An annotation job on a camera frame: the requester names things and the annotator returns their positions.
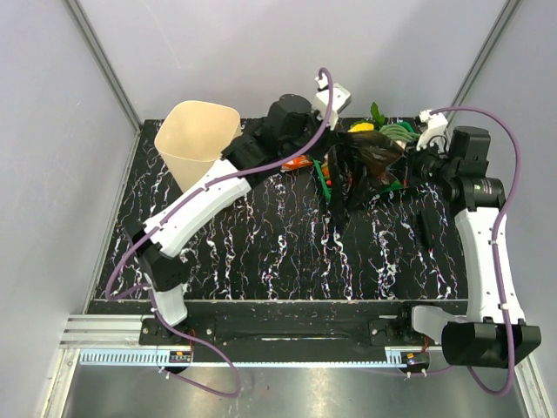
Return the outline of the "black trash bag roll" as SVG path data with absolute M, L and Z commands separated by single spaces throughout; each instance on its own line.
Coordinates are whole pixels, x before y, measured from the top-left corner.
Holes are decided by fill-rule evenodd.
M 404 148 L 378 131 L 333 131 L 327 139 L 332 223 L 345 228 L 352 213 L 396 181 L 389 172 Z

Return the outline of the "beige plastic trash bin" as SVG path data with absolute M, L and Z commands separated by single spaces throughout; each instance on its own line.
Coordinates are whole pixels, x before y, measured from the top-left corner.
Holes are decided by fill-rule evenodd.
M 187 100 L 168 114 L 154 145 L 181 191 L 198 182 L 241 134 L 237 110 L 221 104 Z

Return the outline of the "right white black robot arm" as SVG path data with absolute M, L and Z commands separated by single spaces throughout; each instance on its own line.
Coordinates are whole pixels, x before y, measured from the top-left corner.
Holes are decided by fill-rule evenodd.
M 499 179 L 487 176 L 487 130 L 458 126 L 442 145 L 442 130 L 424 131 L 406 148 L 413 179 L 435 184 L 450 206 L 463 249 L 468 303 L 458 318 L 440 307 L 416 305 L 396 323 L 398 338 L 413 345 L 427 336 L 448 364 L 509 368 L 541 343 L 514 291 L 506 248 L 506 202 Z

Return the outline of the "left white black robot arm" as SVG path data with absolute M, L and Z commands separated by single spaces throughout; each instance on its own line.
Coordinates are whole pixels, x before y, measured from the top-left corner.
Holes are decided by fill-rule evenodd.
M 180 251 L 263 180 L 298 157 L 319 153 L 349 101 L 338 86 L 317 91 L 313 100 L 284 95 L 254 133 L 242 131 L 238 111 L 222 104 L 186 100 L 168 114 L 155 146 L 182 193 L 128 231 L 162 318 L 158 333 L 168 343 L 182 342 L 189 332 Z

